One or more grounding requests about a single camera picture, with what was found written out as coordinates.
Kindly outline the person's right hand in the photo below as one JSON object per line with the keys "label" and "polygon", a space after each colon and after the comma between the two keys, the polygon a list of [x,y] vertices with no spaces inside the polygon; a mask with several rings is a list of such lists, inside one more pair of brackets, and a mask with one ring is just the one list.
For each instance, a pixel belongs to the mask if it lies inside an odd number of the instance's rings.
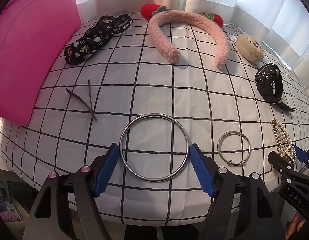
{"label": "person's right hand", "polygon": [[285,233],[285,239],[289,239],[293,233],[298,232],[305,222],[306,220],[302,215],[296,212]]}

